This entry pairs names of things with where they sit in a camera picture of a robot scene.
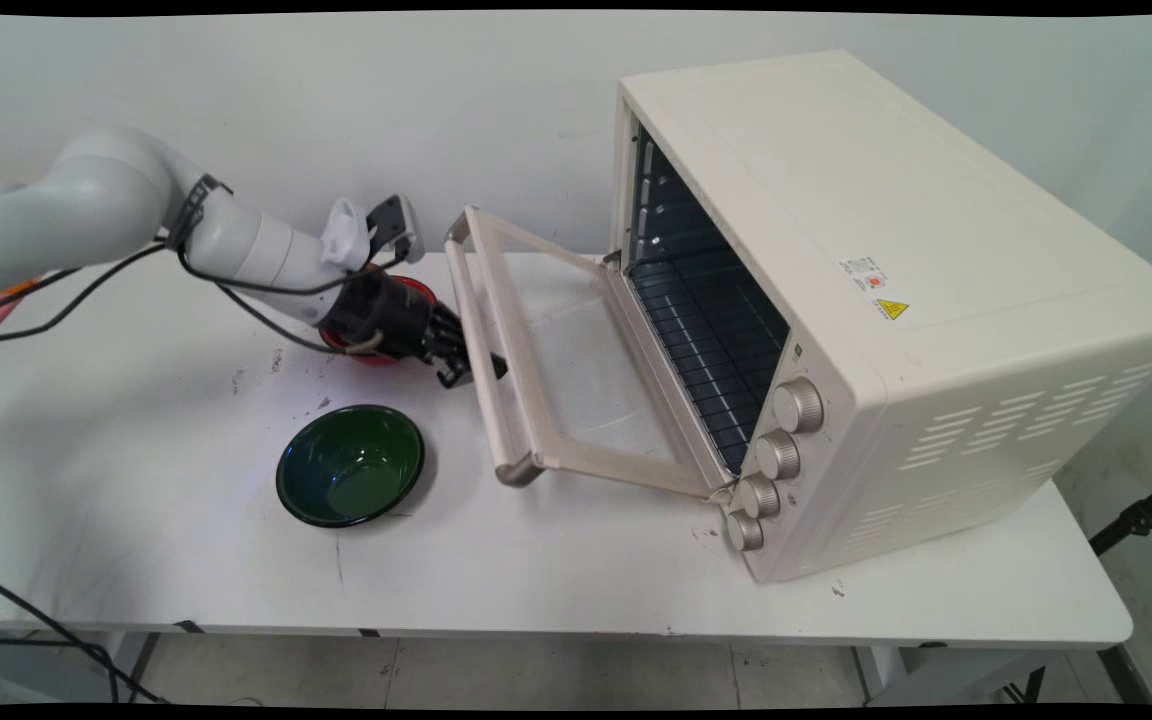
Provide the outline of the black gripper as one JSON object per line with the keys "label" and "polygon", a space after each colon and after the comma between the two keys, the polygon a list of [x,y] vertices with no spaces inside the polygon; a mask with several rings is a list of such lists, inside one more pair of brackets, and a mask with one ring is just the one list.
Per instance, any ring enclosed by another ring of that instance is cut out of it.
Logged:
{"label": "black gripper", "polygon": [[[431,320],[431,341],[445,350],[431,356],[426,329]],[[472,364],[467,350],[461,319],[424,283],[403,275],[372,273],[348,281],[320,323],[320,338],[334,348],[365,344],[379,334],[380,341],[353,359],[361,363],[433,361],[435,378],[445,389],[472,381]],[[488,354],[492,372],[499,381],[508,373],[503,357]]]}

